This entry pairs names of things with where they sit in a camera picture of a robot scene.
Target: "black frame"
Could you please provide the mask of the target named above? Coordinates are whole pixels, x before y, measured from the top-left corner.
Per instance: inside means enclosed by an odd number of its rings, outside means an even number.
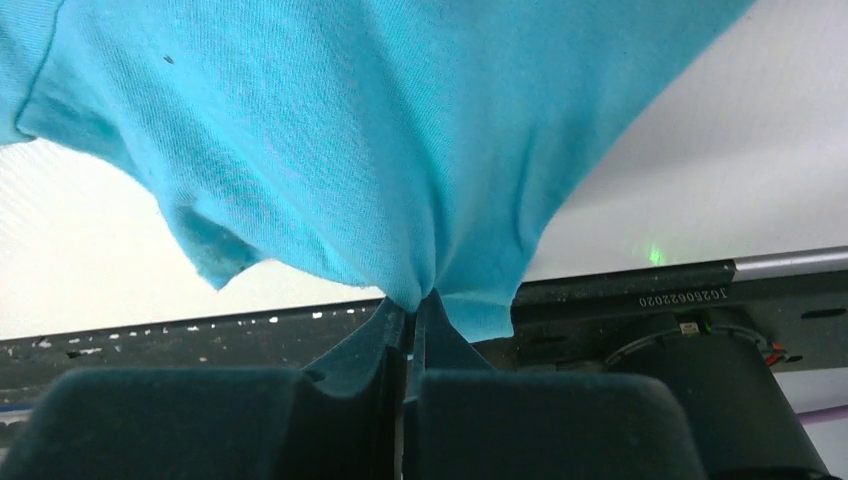
[[[848,270],[741,282],[735,273],[726,260],[526,283],[512,307],[515,336],[475,346],[500,368],[593,369],[614,348],[616,332],[640,317],[734,308],[801,360],[775,371],[848,367]],[[0,409],[28,407],[76,367],[299,368],[364,323],[379,302],[0,341]]]

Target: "cylindrical motor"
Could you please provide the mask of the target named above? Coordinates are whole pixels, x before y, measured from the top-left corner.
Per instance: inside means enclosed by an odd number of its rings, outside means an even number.
[[[609,371],[654,377],[671,389],[711,478],[825,476],[763,360],[765,343],[741,313],[664,315],[636,322],[607,364]]]

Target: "red wire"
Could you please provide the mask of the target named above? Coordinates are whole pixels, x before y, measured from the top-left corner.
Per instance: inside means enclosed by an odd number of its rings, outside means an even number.
[[[766,365],[769,366],[769,367],[771,367],[775,363],[779,362],[780,361],[780,354],[786,351],[783,348],[783,346],[779,343],[772,343],[772,346],[774,347],[775,353],[772,353],[771,355],[768,356],[768,358],[766,358]]]

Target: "white wall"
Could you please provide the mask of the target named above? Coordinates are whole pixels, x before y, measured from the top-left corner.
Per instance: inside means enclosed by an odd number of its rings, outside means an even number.
[[[581,185],[527,278],[848,245],[846,25],[842,0],[761,0]],[[0,151],[0,338],[376,296],[273,262],[215,292],[114,169],[46,142]],[[829,375],[785,388],[848,390]],[[846,431],[811,430],[843,476],[848,434],[827,435]]]

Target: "purple cable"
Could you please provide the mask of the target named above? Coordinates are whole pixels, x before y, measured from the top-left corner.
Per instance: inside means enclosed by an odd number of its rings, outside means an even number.
[[[848,419],[848,405],[799,413],[798,419],[801,420],[801,425],[815,425],[817,423],[845,420]]]

